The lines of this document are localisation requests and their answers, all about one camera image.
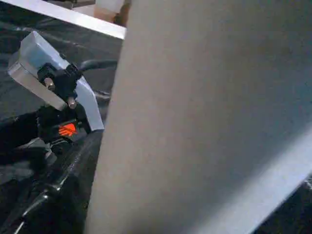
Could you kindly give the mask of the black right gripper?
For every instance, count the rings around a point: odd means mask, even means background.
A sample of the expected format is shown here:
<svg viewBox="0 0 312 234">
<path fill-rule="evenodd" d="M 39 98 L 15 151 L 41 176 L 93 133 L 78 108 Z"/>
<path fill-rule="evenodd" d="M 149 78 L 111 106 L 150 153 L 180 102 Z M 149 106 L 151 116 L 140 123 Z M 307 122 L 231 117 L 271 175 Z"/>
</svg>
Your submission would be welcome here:
<svg viewBox="0 0 312 234">
<path fill-rule="evenodd" d="M 67 148 L 92 131 L 81 105 L 62 111 L 42 106 L 34 112 L 9 117 L 0 122 L 0 164 L 35 159 L 47 152 L 44 145 L 48 144 Z M 31 146 L 37 140 L 44 145 Z"/>
</svg>

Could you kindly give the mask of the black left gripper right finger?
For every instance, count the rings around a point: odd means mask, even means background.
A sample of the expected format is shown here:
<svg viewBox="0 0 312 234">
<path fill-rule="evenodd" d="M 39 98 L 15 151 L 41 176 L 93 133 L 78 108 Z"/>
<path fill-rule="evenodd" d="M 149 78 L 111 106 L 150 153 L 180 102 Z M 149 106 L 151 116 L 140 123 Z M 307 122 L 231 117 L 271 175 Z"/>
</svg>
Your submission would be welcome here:
<svg viewBox="0 0 312 234">
<path fill-rule="evenodd" d="M 255 231 L 255 234 L 310 234 L 312 232 L 312 182 L 302 185 Z"/>
</svg>

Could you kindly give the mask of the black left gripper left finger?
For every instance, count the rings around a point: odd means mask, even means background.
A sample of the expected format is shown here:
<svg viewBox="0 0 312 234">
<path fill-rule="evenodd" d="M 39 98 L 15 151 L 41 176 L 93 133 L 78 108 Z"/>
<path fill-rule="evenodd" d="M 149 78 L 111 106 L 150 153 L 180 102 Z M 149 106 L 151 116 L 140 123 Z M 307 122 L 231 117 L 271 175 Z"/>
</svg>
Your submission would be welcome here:
<svg viewBox="0 0 312 234">
<path fill-rule="evenodd" d="M 1 233 L 83 233 L 102 135 L 1 152 Z"/>
</svg>

